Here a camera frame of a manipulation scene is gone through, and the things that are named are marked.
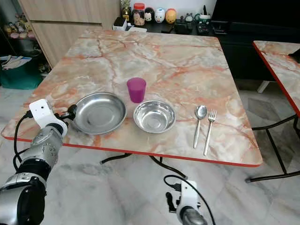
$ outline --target metal bowl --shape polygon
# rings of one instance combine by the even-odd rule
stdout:
[[[167,103],[147,101],[136,107],[133,118],[140,129],[158,134],[171,129],[176,121],[176,114]]]
[[[74,126],[89,135],[113,131],[124,121],[127,111],[124,102],[116,95],[100,92],[88,95],[77,102]]]

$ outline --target marble tabletop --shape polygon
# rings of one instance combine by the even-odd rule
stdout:
[[[161,100],[174,108],[177,120],[172,129],[149,134],[136,126],[132,114],[138,104],[130,101],[126,86],[131,77],[146,80],[145,101]],[[70,124],[63,140],[65,146],[249,167],[262,163],[215,37],[86,30],[1,134],[13,139],[16,123],[33,101],[46,98],[55,112],[63,113],[82,97],[99,91],[115,93],[124,100],[125,121],[106,135],[86,135]],[[198,146],[193,149],[197,105],[217,109],[207,156],[203,155],[207,118],[202,120]],[[19,128],[18,140],[29,142],[38,131],[36,122],[26,119]]]
[[[300,64],[288,56],[300,49],[300,44],[254,41],[253,45],[300,116]]]

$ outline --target black metal table leg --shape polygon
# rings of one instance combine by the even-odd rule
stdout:
[[[297,122],[298,122],[299,117],[297,115],[290,116],[290,117],[286,118],[285,120],[282,120],[280,122],[274,123],[274,124],[269,125],[269,126],[254,127],[254,128],[252,128],[252,130],[266,130],[268,138],[269,138],[269,140],[270,140],[270,142],[272,144],[272,147],[273,147],[273,149],[275,151],[275,154],[277,156],[277,159],[279,161],[279,164],[281,166],[283,174],[273,175],[273,176],[257,177],[257,178],[247,178],[247,179],[245,179],[246,183],[255,182],[255,181],[261,181],[261,180],[272,180],[272,179],[287,178],[287,177],[293,177],[293,176],[300,175],[300,171],[290,172],[290,173],[288,173],[286,171],[285,165],[284,165],[284,163],[282,161],[282,158],[281,158],[281,156],[280,156],[280,154],[278,152],[278,149],[277,149],[277,147],[276,147],[276,145],[274,143],[274,140],[273,140],[273,138],[271,136],[271,133],[269,131],[270,128],[277,127],[277,126],[279,126],[279,125],[281,125],[283,123],[286,123],[286,122],[288,122],[288,121],[290,121],[292,119],[294,119],[293,128],[295,129],[298,137],[300,138],[300,129],[297,128]]]
[[[109,158],[106,158],[106,159],[100,161],[100,164],[104,164],[104,163],[106,163],[108,161],[119,159],[119,158],[126,158],[126,157],[131,156],[131,155],[132,155],[132,153],[125,153],[124,155],[121,155],[121,156],[109,157]]]
[[[171,171],[173,171],[173,172],[175,172],[175,173],[177,173],[177,174],[179,174],[181,177],[183,177],[184,179],[188,179],[188,177],[186,176],[186,175],[184,175],[182,172],[180,172],[179,170],[176,170],[175,168],[173,168],[173,167],[170,167],[170,166],[168,166],[168,165],[166,165],[166,164],[163,164],[162,162],[163,162],[163,158],[162,157],[160,157],[159,158],[159,161],[154,157],[154,156],[149,156],[154,162],[156,162],[158,165],[160,165],[161,167],[163,167],[163,168],[165,168],[165,169],[168,169],[168,170],[171,170]]]

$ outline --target metal spoon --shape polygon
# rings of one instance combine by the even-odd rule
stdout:
[[[207,114],[206,106],[200,105],[200,106],[196,107],[195,114],[196,114],[196,117],[198,118],[198,124],[197,124],[197,128],[196,128],[195,135],[194,135],[194,145],[193,145],[194,149],[196,148],[196,146],[198,144],[199,131],[200,131],[200,120],[202,120]]]

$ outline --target metal fork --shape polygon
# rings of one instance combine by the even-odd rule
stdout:
[[[208,114],[208,120],[210,122],[210,128],[208,129],[206,142],[205,142],[205,147],[204,147],[203,155],[205,155],[205,156],[207,155],[208,146],[209,146],[209,143],[210,143],[210,132],[211,132],[212,123],[216,120],[216,115],[217,115],[217,110],[216,109],[212,109],[210,111],[210,113]]]

